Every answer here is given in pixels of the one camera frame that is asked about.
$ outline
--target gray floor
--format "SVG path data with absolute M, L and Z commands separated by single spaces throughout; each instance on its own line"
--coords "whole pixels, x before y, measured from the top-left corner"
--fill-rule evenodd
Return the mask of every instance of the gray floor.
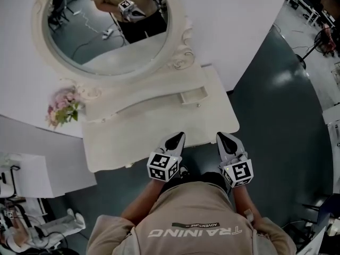
M 255 177 L 248 190 L 260 212 L 279 226 L 306 217 L 301 204 L 316 193 L 332 193 L 332 149 L 316 93 L 282 36 L 272 29 L 230 96 Z M 219 164 L 216 145 L 184 150 L 200 171 Z M 57 217 L 67 207 L 80 211 L 89 236 L 98 215 L 119 215 L 149 181 L 146 160 L 130 169 L 96 173 L 98 185 L 49 200 Z M 81 235 L 69 245 L 85 254 Z
M 73 12 L 81 12 L 73 16 L 66 9 L 64 12 L 69 22 L 61 19 L 61 28 L 50 32 L 60 51 L 75 62 L 84 64 L 100 54 L 128 44 L 110 15 L 98 10 L 93 1 L 76 0 L 68 7 Z M 102 40 L 102 32 L 108 28 L 114 29 L 114 32 L 109 39 Z
M 321 27 L 311 26 L 311 22 L 306 24 L 303 14 L 308 13 L 299 6 L 294 10 L 290 5 L 283 4 L 276 17 L 275 25 L 282 37 L 287 41 L 294 52 L 303 57 L 308 47 L 313 46 L 317 33 Z M 324 56 L 317 49 L 308 55 L 306 62 L 309 79 L 316 91 L 323 111 L 333 107 L 340 102 L 340 83 L 339 73 L 336 74 L 335 64 L 340 62 L 337 54 Z M 333 149 L 333 168 L 334 168 L 334 192 L 340 190 L 340 148 L 337 146 L 340 141 L 340 134 L 336 124 L 328 126 L 329 136 Z

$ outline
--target white wall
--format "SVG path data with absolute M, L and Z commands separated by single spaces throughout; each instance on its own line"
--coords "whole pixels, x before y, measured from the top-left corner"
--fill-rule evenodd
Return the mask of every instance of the white wall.
M 183 0 L 194 23 L 193 48 L 201 64 L 213 63 L 232 90 L 264 40 L 284 0 Z M 31 39 L 34 0 L 0 0 L 0 114 L 47 128 L 49 96 L 57 74 Z M 82 137 L 80 124 L 58 132 Z
M 44 156 L 53 196 L 96 185 L 82 139 L 38 129 L 0 116 L 0 151 Z
M 47 129 L 49 98 L 60 84 L 32 41 L 34 1 L 0 0 L 0 115 Z M 77 123 L 65 124 L 57 131 L 82 137 Z
M 265 39 L 284 0 L 182 0 L 193 21 L 192 47 L 233 90 Z

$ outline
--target reflected person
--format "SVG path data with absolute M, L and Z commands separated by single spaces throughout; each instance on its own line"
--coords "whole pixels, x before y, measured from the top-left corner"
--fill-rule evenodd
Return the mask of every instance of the reflected person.
M 97 9 L 113 13 L 116 17 L 119 26 L 121 27 L 125 39 L 129 43 L 145 39 L 148 37 L 165 32 L 167 24 L 164 21 L 161 13 L 157 10 L 157 6 L 153 0 L 131 0 L 137 7 L 142 10 L 146 17 L 136 21 L 129 22 L 123 18 L 118 5 L 124 0 L 93 0 Z

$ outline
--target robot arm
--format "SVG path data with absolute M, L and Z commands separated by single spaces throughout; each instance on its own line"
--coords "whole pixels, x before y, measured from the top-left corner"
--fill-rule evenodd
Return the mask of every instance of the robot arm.
M 164 137 L 148 160 L 148 173 L 152 179 L 168 182 L 180 169 L 185 133 L 176 132 Z
M 146 14 L 131 0 L 120 2 L 118 8 L 122 13 L 123 18 L 129 22 L 137 22 L 146 17 Z
M 249 183 L 254 173 L 242 142 L 225 132 L 217 132 L 216 141 L 222 161 L 220 169 L 229 185 L 233 188 Z

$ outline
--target chair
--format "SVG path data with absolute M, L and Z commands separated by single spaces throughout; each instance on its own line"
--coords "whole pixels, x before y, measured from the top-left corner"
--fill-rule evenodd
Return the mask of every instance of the chair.
M 320 206 L 313 206 L 308 204 L 302 204 L 307 209 L 311 209 L 318 212 L 318 218 L 317 221 L 309 220 L 301 218 L 301 220 L 310 222 L 313 224 L 320 224 L 321 221 L 323 221 L 329 214 L 332 215 L 334 218 L 340 217 L 340 194 L 334 193 L 330 196 L 327 196 L 327 199 L 325 202 Z
M 61 27 L 60 18 L 65 19 L 69 22 L 69 19 L 65 15 L 65 9 L 68 9 L 73 13 L 73 11 L 67 6 L 67 0 L 53 0 L 52 5 L 54 7 L 51 15 L 48 17 L 48 26 L 55 32 L 55 30 L 51 27 L 51 24 Z
M 294 241 L 297 252 L 301 251 L 306 245 L 308 245 L 315 235 L 315 232 L 311 227 L 304 227 L 303 229 L 304 230 L 298 229 L 292 223 L 288 223 L 284 226 L 284 231 Z

